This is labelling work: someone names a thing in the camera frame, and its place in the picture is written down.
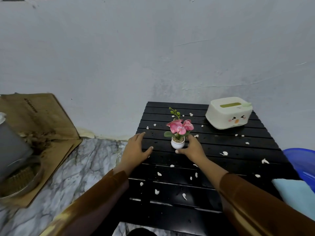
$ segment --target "marble floor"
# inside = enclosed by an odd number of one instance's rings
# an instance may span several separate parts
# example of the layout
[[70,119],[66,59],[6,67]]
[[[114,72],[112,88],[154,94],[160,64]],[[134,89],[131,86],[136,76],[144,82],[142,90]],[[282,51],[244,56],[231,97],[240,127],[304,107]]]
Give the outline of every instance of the marble floor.
[[[83,139],[26,209],[0,205],[0,236],[38,236],[53,218],[81,196],[120,161],[126,142]],[[143,227],[120,222],[113,236]],[[186,235],[144,227],[158,236]]]

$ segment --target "white flower pot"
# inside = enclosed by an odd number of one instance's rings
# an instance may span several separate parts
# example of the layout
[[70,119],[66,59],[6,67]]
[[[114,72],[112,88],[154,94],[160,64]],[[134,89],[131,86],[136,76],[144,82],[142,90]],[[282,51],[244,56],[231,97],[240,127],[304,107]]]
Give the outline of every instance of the white flower pot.
[[176,142],[174,142],[174,140],[173,140],[173,138],[172,138],[171,144],[172,144],[172,147],[173,147],[174,149],[181,149],[181,148],[183,148],[184,145],[185,145],[185,137],[184,137],[183,142],[181,142],[181,143],[176,143]]

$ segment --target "tissue box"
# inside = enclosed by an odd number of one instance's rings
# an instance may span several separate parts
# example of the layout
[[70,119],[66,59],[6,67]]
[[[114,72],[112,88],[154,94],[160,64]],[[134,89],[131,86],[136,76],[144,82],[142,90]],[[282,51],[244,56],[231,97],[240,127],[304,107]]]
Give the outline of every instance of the tissue box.
[[245,125],[252,111],[252,104],[239,97],[220,98],[210,102],[206,118],[216,129],[227,129]]

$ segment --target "gray bucket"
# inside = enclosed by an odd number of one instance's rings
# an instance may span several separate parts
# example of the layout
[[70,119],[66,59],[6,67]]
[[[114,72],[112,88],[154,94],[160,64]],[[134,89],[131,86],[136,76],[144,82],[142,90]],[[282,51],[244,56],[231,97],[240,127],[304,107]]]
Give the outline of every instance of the gray bucket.
[[15,171],[32,153],[31,147],[13,131],[5,122],[4,114],[0,113],[0,181]]

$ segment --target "green opening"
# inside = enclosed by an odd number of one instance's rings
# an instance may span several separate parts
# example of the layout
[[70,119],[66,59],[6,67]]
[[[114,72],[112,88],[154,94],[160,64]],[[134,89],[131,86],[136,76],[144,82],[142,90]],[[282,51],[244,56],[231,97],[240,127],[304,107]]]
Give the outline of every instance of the green opening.
[[227,107],[233,107],[233,106],[238,106],[238,105],[242,105],[242,104],[241,103],[228,103],[228,104],[220,105],[220,107],[227,108]]

